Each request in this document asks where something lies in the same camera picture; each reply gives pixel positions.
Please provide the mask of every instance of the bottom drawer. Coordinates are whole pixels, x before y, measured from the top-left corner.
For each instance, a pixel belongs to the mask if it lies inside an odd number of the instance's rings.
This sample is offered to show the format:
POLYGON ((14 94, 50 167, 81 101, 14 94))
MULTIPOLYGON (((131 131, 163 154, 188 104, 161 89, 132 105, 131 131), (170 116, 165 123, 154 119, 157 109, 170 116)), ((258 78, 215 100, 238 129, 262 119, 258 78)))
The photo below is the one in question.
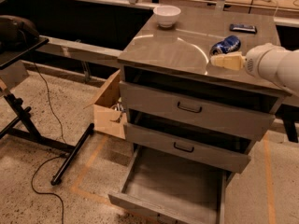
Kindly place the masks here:
POLYGON ((139 147, 111 203, 165 224, 224 223, 223 170, 139 147))

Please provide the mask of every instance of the drawer handle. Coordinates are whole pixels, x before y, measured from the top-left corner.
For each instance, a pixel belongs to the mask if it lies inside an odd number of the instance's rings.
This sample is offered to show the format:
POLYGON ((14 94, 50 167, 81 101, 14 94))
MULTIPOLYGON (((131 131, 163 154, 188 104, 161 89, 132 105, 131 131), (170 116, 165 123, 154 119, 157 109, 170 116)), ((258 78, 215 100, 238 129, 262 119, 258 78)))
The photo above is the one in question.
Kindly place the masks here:
POLYGON ((158 213, 158 215, 157 215, 157 222, 161 223, 161 224, 167 224, 166 222, 160 220, 160 213, 158 213))
POLYGON ((187 152, 187 153, 192 153, 194 152, 194 147, 192 147, 191 149, 187 149, 187 148, 184 148, 184 147, 179 147, 177 145, 177 142, 174 142, 174 148, 178 149, 178 150, 181 150, 181 151, 184 151, 184 152, 187 152))
POLYGON ((188 107, 184 107, 180 104, 180 102, 178 102, 178 108, 182 109, 182 110, 189 111, 189 112, 193 112, 193 113, 200 113, 203 110, 203 108, 201 106, 198 109, 191 109, 191 108, 188 108, 188 107))

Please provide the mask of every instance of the floor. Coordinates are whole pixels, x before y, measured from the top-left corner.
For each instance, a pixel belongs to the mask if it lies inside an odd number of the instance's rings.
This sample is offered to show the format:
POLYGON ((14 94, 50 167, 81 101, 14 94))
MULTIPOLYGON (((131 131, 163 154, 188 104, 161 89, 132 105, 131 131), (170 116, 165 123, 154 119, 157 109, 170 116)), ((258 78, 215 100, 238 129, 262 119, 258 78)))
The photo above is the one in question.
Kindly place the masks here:
MULTIPOLYGON (((12 90, 23 106, 32 107, 32 121, 42 135, 62 140, 61 127, 52 115, 44 80, 37 72, 12 90)), ((50 88, 50 102, 63 126, 64 139, 75 145, 93 122, 87 106, 98 88, 72 81, 67 76, 43 74, 50 88)), ((0 128, 14 117, 0 98, 0 128)), ((0 140, 0 223, 62 223, 62 204, 52 195, 37 195, 31 181, 37 168, 59 151, 6 135, 0 140)), ((235 175, 226 189, 226 224, 299 223, 299 145, 288 142, 280 120, 276 120, 261 142, 250 152, 251 162, 235 175)), ((131 159, 130 144, 94 133, 83 145, 63 182, 50 184, 64 161, 47 162, 37 173, 34 187, 53 192, 64 202, 64 223, 149 224, 110 204, 108 194, 118 191, 131 159)))

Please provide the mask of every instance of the bowl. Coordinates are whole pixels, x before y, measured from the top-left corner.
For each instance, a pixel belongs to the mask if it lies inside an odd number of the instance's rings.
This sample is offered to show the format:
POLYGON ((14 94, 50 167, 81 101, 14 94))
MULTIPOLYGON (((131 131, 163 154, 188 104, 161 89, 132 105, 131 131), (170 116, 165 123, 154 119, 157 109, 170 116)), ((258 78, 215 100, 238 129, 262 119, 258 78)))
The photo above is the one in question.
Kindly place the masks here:
POLYGON ((173 26, 180 14, 180 9, 174 6, 160 6, 153 9, 156 20, 161 27, 168 28, 173 26))

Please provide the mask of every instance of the can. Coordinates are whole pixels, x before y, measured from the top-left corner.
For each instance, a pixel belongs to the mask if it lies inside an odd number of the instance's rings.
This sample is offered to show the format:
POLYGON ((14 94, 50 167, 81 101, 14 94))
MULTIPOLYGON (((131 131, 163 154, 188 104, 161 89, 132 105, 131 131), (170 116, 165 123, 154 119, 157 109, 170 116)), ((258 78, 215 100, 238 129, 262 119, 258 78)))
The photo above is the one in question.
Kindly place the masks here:
POLYGON ((237 51, 241 47, 241 41, 235 35, 227 36, 221 42, 216 43, 209 54, 211 56, 219 54, 227 54, 229 52, 237 51))

